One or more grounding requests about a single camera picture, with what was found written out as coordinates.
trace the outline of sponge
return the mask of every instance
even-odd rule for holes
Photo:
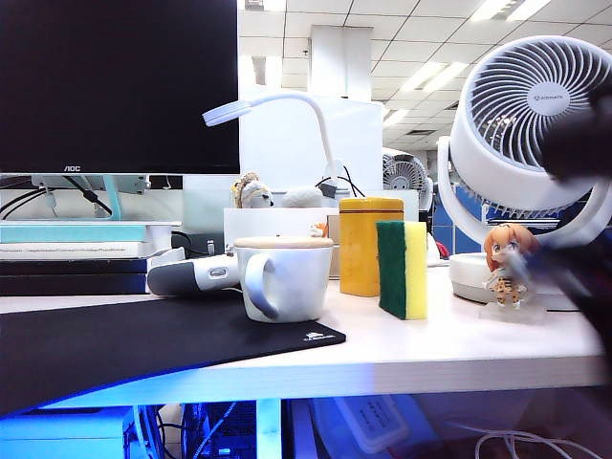
[[[426,224],[377,222],[380,306],[403,319],[427,318]]]

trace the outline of mouse pad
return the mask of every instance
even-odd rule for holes
[[[242,296],[0,315],[0,417],[118,383],[344,342],[315,321],[250,320]]]

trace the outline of yellow container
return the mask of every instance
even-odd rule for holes
[[[339,202],[340,291],[380,294],[376,222],[404,220],[404,201],[393,198],[346,198]]]

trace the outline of monitor screen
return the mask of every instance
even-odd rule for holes
[[[237,173],[231,0],[0,0],[0,173]]]

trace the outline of white desk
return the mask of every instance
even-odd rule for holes
[[[377,298],[340,294],[338,282],[330,282],[321,322],[345,333],[343,344],[129,382],[49,407],[522,389],[606,381],[597,335],[580,313],[547,313],[542,325],[480,319],[480,305],[452,294],[446,268],[429,269],[428,294],[429,319],[402,321],[380,309]],[[0,298],[0,311],[119,300],[142,296]]]

